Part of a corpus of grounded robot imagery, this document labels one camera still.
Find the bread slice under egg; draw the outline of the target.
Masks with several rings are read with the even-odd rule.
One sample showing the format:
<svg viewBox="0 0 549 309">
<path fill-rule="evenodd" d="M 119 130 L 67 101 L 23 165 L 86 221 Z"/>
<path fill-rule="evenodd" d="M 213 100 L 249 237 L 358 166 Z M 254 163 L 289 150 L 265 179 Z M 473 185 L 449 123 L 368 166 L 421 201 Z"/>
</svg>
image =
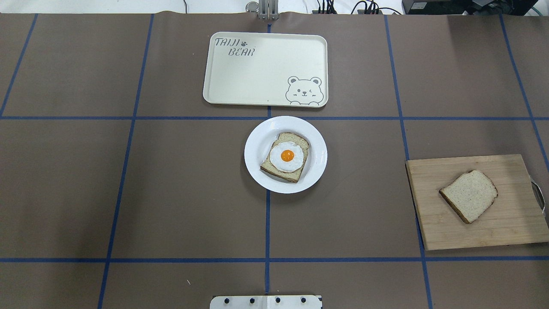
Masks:
<svg viewBox="0 0 549 309">
<path fill-rule="evenodd" d="M 295 172 L 292 172 L 292 173 L 285 173 L 285 172 L 281 172 L 280 170 L 277 170 L 271 164 L 271 162 L 269 161 L 269 158 L 268 158 L 269 153 L 270 153 L 273 146 L 277 145 L 277 143 L 287 142 L 287 141 L 292 141 L 294 143 L 297 143 L 298 145 L 300 145 L 302 147 L 302 149 L 305 153 L 305 161 L 304 161 L 303 166 L 299 170 L 296 170 Z M 271 176 L 275 176 L 279 179 L 286 180 L 287 182 L 290 182 L 290 183 L 297 183 L 301 178 L 302 171 L 303 171 L 305 163 L 308 159 L 309 147 L 310 147 L 310 145 L 309 145 L 308 141 L 306 139 L 304 139 L 303 137 L 301 137 L 300 135 L 297 135 L 297 134 L 291 133 L 291 132 L 282 132 L 278 135 L 277 139 L 271 145 L 271 148 L 269 149 L 269 152 L 267 153 L 267 156 L 266 156 L 265 160 L 262 162 L 262 164 L 259 166 L 259 168 L 262 171 L 267 172 L 267 174 L 269 174 Z"/>
</svg>

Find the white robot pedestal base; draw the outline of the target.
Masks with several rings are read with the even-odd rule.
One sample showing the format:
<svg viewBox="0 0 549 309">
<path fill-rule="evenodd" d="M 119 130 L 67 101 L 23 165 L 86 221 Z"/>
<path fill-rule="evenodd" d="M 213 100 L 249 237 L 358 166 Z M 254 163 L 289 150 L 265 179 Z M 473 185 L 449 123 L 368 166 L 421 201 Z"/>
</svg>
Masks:
<svg viewBox="0 0 549 309">
<path fill-rule="evenodd" d="M 213 297 L 210 309 L 322 309 L 317 295 L 244 295 Z"/>
</svg>

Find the white round plate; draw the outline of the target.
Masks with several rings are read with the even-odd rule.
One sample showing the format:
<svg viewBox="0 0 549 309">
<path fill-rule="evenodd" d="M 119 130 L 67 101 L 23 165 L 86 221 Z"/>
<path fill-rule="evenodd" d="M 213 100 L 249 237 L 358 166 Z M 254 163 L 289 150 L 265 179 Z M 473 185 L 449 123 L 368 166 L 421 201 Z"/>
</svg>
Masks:
<svg viewBox="0 0 549 309">
<path fill-rule="evenodd" d="M 296 183 L 269 175 L 259 168 L 282 132 L 296 133 L 310 145 L 304 169 Z M 321 178 L 327 166 L 328 151 L 321 133 L 309 122 L 297 117 L 280 116 L 263 121 L 253 129 L 245 143 L 244 160 L 249 174 L 262 187 L 272 192 L 293 194 L 310 188 Z"/>
</svg>

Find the cream bear serving tray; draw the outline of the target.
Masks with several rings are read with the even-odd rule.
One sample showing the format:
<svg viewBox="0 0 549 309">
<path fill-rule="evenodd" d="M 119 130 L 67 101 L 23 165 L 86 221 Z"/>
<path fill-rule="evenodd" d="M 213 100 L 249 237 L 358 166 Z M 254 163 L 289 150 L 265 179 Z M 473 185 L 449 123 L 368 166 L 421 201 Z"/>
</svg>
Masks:
<svg viewBox="0 0 549 309">
<path fill-rule="evenodd" d="M 321 108 L 328 102 L 327 41 L 318 35 L 214 33 L 202 96 L 211 104 Z"/>
</svg>

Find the bread slice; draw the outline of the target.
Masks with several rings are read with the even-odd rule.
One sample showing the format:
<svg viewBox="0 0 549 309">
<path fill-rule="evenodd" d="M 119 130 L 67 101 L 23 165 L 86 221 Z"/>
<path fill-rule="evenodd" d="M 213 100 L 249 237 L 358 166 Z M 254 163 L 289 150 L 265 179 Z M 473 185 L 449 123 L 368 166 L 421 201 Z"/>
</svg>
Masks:
<svg viewBox="0 0 549 309">
<path fill-rule="evenodd" d="M 271 164 L 271 162 L 269 161 L 269 158 L 268 158 L 269 153 L 270 153 L 273 146 L 277 145 L 277 143 L 287 142 L 287 141 L 292 141 L 294 143 L 297 143 L 298 145 L 300 145 L 302 147 L 302 149 L 305 153 L 305 161 L 304 161 L 303 166 L 299 170 L 296 170 L 295 172 L 292 172 L 292 173 L 285 173 L 285 172 L 281 172 L 280 170 L 277 170 Z M 278 135 L 277 139 L 271 145 L 271 148 L 269 149 L 269 152 L 267 153 L 267 156 L 266 156 L 265 160 L 262 162 L 262 164 L 259 166 L 259 168 L 262 171 L 267 172 L 267 174 L 269 174 L 271 176 L 275 176 L 279 179 L 286 180 L 287 182 L 290 182 L 290 183 L 297 183 L 301 178 L 302 171 L 303 171 L 305 163 L 308 159 L 309 147 L 310 147 L 310 145 L 309 145 L 308 141 L 306 139 L 304 139 L 303 137 L 301 137 L 300 135 L 297 135 L 297 134 L 291 133 L 291 132 L 282 132 Z"/>
<path fill-rule="evenodd" d="M 499 196 L 493 181 L 480 170 L 461 174 L 439 194 L 465 224 L 476 221 Z"/>
</svg>

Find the aluminium frame post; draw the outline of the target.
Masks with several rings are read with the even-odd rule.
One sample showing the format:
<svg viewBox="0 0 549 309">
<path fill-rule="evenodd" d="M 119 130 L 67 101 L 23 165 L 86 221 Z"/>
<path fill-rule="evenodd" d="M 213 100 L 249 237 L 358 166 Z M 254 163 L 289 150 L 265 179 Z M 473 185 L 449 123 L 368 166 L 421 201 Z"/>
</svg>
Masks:
<svg viewBox="0 0 549 309">
<path fill-rule="evenodd" d="M 277 20 L 280 17 L 278 0 L 258 0 L 257 2 L 259 20 Z"/>
</svg>

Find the small metal cylinder weight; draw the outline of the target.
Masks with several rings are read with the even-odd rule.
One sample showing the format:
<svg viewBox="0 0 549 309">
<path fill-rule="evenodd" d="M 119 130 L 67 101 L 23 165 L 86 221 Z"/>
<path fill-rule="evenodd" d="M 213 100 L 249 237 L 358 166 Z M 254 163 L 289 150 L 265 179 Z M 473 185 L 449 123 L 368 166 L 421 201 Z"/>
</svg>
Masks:
<svg viewBox="0 0 549 309">
<path fill-rule="evenodd" d="M 245 6 L 245 11 L 257 13 L 259 11 L 259 3 L 256 1 L 248 2 Z"/>
</svg>

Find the wooden cutting board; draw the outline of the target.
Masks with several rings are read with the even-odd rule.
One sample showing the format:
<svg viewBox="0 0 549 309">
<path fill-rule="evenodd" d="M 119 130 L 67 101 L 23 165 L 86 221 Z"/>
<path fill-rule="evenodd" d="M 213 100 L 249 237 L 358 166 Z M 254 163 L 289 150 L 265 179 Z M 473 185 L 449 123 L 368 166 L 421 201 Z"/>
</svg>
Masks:
<svg viewBox="0 0 549 309">
<path fill-rule="evenodd" d="M 427 251 L 548 241 L 548 226 L 520 154 L 408 160 L 406 168 Z M 498 197 L 467 224 L 439 190 L 471 170 L 490 178 Z"/>
</svg>

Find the fried egg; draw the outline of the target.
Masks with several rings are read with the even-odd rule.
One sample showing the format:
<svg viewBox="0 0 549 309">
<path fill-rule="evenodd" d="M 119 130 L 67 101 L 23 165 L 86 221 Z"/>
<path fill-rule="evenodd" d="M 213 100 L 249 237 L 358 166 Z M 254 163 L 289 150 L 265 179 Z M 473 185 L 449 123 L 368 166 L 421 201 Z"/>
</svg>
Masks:
<svg viewBox="0 0 549 309">
<path fill-rule="evenodd" d="M 303 166 L 305 153 L 300 145 L 287 141 L 273 146 L 268 158 L 277 170 L 292 173 Z"/>
</svg>

